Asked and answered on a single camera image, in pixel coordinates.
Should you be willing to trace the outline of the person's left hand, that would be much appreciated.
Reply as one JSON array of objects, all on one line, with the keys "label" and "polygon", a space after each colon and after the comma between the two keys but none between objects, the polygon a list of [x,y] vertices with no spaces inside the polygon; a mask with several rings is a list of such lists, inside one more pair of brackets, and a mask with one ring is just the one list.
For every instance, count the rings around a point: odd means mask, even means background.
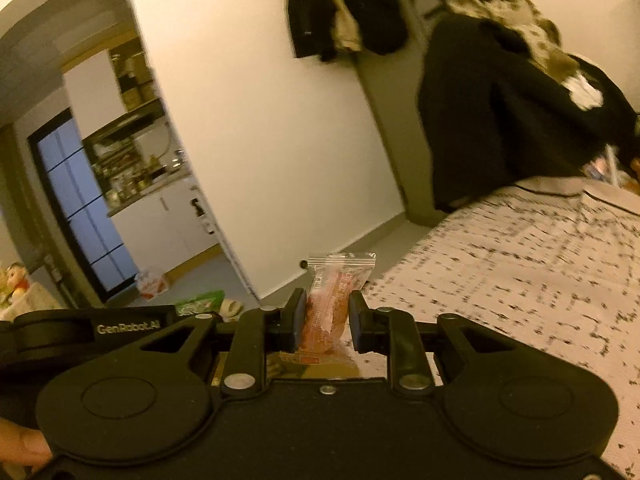
[{"label": "person's left hand", "polygon": [[40,467],[50,462],[52,452],[41,431],[0,419],[2,463]]}]

